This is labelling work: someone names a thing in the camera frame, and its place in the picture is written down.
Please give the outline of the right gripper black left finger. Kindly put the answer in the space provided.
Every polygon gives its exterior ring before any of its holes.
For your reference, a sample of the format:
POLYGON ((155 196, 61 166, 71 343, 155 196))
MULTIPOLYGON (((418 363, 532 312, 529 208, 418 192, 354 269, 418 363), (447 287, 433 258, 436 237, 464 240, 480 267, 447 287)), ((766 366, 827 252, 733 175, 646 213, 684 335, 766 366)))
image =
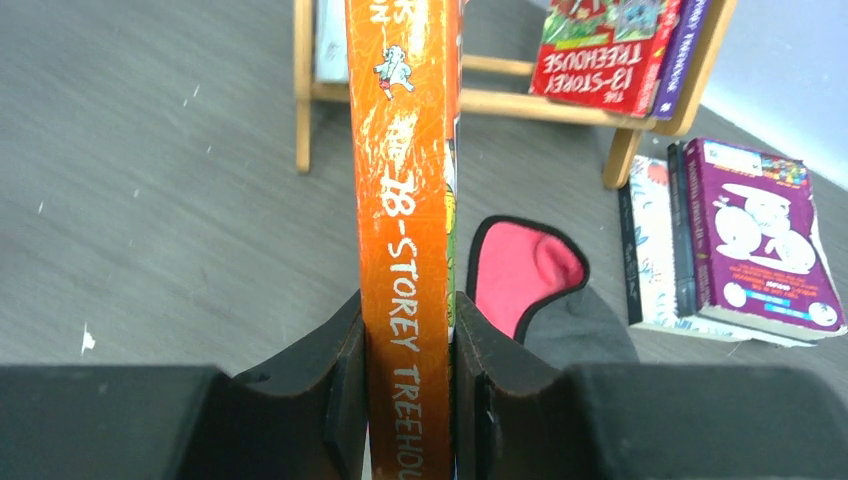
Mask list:
POLYGON ((351 296, 235 376, 212 365, 1 370, 5 479, 354 479, 367 423, 351 296))

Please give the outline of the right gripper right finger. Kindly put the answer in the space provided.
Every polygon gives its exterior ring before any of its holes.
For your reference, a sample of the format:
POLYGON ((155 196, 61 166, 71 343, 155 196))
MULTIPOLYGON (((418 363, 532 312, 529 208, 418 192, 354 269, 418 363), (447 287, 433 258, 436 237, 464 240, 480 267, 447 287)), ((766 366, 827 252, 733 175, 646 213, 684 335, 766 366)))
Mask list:
POLYGON ((780 366, 556 369, 463 293, 454 334, 461 479, 843 479, 847 408, 780 366))

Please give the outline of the purple illustrated book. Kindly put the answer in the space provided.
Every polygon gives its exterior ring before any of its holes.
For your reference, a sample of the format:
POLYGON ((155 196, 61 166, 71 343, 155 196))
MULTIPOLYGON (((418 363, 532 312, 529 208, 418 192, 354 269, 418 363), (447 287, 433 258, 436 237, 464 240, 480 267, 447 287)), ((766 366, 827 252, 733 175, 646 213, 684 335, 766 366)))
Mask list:
POLYGON ((695 138, 679 164, 698 314, 804 341, 846 334, 804 163, 695 138))

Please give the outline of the wooden book rack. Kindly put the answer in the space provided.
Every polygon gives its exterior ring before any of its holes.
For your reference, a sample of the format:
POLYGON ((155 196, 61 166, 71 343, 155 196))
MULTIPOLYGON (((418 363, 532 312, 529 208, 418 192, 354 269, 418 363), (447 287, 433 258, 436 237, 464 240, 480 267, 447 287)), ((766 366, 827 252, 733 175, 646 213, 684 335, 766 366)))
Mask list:
MULTIPOLYGON (((299 173, 311 168, 311 108, 315 101, 347 103, 348 88, 343 84, 322 83, 313 79, 314 3, 293 3, 293 85, 296 101, 295 164, 299 173)), ((600 109, 548 102, 529 94, 482 89, 463 89, 459 104, 463 112, 542 120, 616 129, 602 180, 608 189, 624 186, 642 137, 656 135, 682 137, 691 129, 703 93, 708 84, 728 26, 737 7, 736 0, 710 3, 702 15, 703 29, 691 58, 688 75, 681 83, 680 98, 673 117, 666 121, 634 118, 600 109)))

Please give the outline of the grey Iantra book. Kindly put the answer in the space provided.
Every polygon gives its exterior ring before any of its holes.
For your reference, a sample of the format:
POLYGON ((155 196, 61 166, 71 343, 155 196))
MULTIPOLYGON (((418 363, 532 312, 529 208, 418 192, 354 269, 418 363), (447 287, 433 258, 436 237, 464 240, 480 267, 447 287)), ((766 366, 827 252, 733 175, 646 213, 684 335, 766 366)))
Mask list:
POLYGON ((322 83, 346 84, 349 73, 345 1, 318 0, 315 7, 315 79, 322 83))

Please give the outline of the orange 78-Storey Treehouse book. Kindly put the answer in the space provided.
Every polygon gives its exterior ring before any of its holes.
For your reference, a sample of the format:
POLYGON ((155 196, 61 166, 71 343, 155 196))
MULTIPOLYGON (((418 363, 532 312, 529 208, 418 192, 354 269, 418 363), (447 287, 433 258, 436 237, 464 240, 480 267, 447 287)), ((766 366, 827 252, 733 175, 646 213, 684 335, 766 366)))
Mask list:
POLYGON ((450 479, 458 1, 350 1, 372 475, 450 479))

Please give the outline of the red white illustrated book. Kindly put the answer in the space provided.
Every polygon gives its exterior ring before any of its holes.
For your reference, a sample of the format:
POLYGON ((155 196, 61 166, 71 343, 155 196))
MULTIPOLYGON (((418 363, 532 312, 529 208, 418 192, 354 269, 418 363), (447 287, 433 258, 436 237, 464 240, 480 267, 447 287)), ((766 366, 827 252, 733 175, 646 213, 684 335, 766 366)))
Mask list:
POLYGON ((550 101, 645 117, 681 3, 550 3, 529 93, 550 101))

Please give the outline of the purple 52-Storey Treehouse book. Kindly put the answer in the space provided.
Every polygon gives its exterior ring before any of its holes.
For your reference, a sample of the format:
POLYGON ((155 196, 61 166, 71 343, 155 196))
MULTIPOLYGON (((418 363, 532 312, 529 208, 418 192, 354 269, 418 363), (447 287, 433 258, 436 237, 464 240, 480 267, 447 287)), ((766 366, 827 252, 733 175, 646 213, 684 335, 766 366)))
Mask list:
POLYGON ((663 121, 673 117, 710 3, 710 0, 681 2, 661 64, 649 117, 663 121))

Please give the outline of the red grey cloth bib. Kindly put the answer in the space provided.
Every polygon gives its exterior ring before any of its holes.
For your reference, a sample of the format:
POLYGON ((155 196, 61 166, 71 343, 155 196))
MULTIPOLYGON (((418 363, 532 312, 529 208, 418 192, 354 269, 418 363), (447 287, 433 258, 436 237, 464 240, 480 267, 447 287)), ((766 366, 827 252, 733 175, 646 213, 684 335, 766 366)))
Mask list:
POLYGON ((475 232, 465 292, 491 325, 554 368, 638 362, 590 274, 587 256, 561 230, 495 215, 475 232))

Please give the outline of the dark Nineteen Eighty-Four book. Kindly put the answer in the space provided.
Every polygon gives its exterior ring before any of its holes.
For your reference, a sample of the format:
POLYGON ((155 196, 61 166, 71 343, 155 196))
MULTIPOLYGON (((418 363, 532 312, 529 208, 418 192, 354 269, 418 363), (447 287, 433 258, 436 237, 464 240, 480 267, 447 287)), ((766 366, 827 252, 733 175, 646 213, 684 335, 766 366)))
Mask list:
POLYGON ((693 316, 698 310, 696 267, 690 220, 688 180, 684 168, 684 145, 674 142, 667 147, 672 241, 677 316, 693 316))

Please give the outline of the pale book under purple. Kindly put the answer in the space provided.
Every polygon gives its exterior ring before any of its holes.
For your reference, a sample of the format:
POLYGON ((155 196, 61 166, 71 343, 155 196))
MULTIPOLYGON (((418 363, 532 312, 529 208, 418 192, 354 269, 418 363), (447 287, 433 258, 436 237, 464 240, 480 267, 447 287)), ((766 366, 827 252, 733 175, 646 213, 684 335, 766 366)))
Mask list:
POLYGON ((721 342, 759 340, 813 347, 811 341, 677 317, 668 183, 664 160, 638 155, 626 185, 618 191, 629 326, 721 342))

